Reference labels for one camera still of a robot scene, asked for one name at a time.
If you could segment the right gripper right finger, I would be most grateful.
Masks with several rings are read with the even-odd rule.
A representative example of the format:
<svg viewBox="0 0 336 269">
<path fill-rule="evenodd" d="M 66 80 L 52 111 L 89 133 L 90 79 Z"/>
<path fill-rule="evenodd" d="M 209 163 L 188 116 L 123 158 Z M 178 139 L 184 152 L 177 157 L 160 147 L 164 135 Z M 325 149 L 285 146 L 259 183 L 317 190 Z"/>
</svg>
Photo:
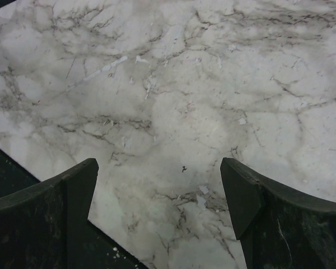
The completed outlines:
<svg viewBox="0 0 336 269">
<path fill-rule="evenodd" d="M 336 268 L 336 203 L 224 158 L 223 188 L 247 268 Z"/>
</svg>

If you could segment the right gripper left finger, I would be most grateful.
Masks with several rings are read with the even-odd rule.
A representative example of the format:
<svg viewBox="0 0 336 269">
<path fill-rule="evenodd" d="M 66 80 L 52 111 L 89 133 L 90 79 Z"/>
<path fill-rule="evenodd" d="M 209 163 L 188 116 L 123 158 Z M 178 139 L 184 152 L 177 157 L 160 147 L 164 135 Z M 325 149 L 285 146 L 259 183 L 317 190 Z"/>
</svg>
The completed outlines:
<svg viewBox="0 0 336 269">
<path fill-rule="evenodd" d="M 98 171 L 89 158 L 0 198 L 0 268 L 78 268 Z"/>
</svg>

